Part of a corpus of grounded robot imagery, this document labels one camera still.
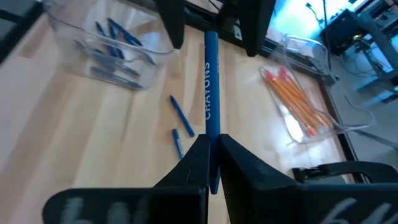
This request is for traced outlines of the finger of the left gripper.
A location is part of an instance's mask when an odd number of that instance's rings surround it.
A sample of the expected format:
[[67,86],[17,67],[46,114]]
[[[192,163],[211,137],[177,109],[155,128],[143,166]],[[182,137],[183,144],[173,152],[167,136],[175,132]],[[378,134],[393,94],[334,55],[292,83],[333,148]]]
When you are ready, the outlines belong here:
[[162,22],[175,49],[180,49],[184,40],[185,1],[154,0]]
[[246,53],[254,57],[267,34],[276,0],[238,0],[238,18]]

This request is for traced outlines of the clear plastic bin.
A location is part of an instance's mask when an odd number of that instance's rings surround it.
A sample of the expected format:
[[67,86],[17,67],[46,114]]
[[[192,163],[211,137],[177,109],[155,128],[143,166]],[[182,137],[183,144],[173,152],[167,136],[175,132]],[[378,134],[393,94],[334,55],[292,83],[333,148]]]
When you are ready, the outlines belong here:
[[322,105],[323,110],[329,114],[333,127],[324,127],[319,129],[306,128],[298,117],[296,117],[294,112],[287,106],[287,103],[282,99],[281,94],[277,91],[276,84],[273,79],[278,77],[279,68],[285,67],[306,93],[309,91],[306,90],[304,84],[300,82],[300,74],[306,75],[308,78],[312,78],[324,87],[337,84],[338,76],[332,74],[327,65],[329,52],[326,46],[317,40],[285,34],[277,46],[271,49],[271,58],[276,60],[277,65],[264,65],[259,69],[259,71],[270,91],[277,109],[279,110],[280,117],[284,122],[284,127],[293,142],[303,144],[322,141],[334,134],[360,131],[376,122],[374,115],[370,111],[354,105],[348,98],[346,92],[343,92],[343,96],[352,109],[368,114],[369,121],[359,124],[345,124],[344,122],[339,121],[330,110],[326,109]]
[[[77,49],[75,40],[91,50],[98,49],[135,70],[139,77],[129,76],[118,68],[112,73],[140,84],[143,89],[154,84],[158,72],[175,52],[152,0],[42,0],[42,3],[60,49],[63,65],[79,75],[114,83],[90,72],[90,67],[111,71]],[[115,39],[97,33],[96,21],[109,34],[109,17],[136,37],[143,46],[126,42],[123,34],[113,26]],[[121,49],[124,59],[111,56],[105,45]]]

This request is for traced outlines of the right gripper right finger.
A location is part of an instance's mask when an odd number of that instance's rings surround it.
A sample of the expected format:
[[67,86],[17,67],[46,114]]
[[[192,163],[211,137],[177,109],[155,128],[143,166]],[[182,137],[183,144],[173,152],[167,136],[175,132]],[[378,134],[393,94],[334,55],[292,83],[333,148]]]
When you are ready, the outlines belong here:
[[294,224],[296,182],[248,151],[230,135],[220,136],[220,171],[231,224]]

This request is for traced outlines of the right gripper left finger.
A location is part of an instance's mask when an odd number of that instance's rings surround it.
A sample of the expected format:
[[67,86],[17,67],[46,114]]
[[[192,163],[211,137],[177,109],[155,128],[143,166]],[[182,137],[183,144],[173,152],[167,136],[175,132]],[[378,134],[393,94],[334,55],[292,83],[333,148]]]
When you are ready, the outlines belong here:
[[209,186],[210,140],[199,134],[177,165],[155,187]]

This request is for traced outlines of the grey side desk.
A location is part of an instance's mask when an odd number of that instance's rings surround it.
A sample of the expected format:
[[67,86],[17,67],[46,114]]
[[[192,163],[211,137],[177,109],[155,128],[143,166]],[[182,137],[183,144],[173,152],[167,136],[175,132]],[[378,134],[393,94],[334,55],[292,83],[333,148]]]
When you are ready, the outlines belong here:
[[[392,10],[395,21],[387,26],[380,26],[376,20]],[[358,45],[375,75],[365,78],[355,86],[356,90],[377,86],[381,91],[372,99],[373,103],[388,103],[398,99],[398,49],[392,43],[392,35],[398,35],[398,0],[369,0],[363,10],[355,17],[359,33],[352,37]],[[371,45],[375,44],[388,62],[389,72],[383,70],[382,62],[373,57]]]

